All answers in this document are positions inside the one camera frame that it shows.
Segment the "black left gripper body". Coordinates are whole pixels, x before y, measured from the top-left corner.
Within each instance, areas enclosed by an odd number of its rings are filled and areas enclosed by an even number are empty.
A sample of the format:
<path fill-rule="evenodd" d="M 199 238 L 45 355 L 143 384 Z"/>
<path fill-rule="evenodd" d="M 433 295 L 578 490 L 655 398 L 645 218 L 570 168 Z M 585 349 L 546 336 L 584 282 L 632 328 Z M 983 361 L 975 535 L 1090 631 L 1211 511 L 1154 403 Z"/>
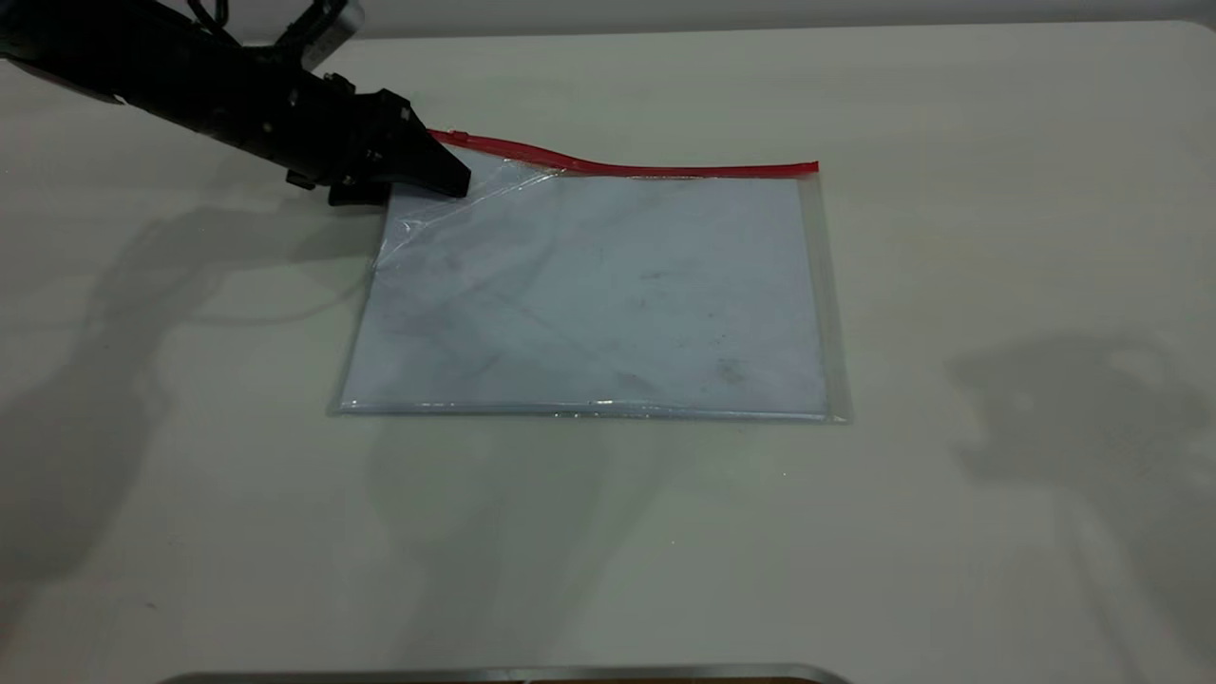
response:
<path fill-rule="evenodd" d="M 426 125 L 384 89 L 359 94 L 339 75 L 308 77 L 274 117 L 274 162 L 292 186 L 385 192 L 426 183 Z"/>

